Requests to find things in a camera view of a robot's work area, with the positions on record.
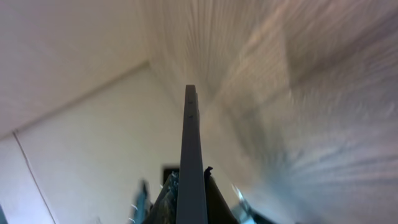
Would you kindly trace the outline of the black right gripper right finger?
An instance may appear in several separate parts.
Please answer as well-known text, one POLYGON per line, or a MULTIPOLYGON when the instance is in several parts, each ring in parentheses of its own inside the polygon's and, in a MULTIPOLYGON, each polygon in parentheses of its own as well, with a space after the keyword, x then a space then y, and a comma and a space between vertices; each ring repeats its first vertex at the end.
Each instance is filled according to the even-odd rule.
POLYGON ((212 169, 209 166, 204 171, 208 224, 238 224, 211 176, 212 169))

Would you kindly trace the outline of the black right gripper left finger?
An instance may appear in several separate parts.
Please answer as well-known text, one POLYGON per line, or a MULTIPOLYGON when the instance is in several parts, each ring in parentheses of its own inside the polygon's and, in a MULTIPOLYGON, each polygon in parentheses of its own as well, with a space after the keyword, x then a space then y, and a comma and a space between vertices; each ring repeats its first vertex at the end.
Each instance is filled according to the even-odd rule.
POLYGON ((172 172, 143 224, 176 224, 179 173, 172 172))

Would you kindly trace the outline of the Samsung Galaxy smartphone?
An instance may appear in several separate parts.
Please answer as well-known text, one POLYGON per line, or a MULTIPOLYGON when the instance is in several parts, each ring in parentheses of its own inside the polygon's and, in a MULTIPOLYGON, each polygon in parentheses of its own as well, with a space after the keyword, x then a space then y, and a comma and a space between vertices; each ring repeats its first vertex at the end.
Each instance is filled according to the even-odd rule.
POLYGON ((185 89, 176 223, 208 223, 195 85, 185 89))

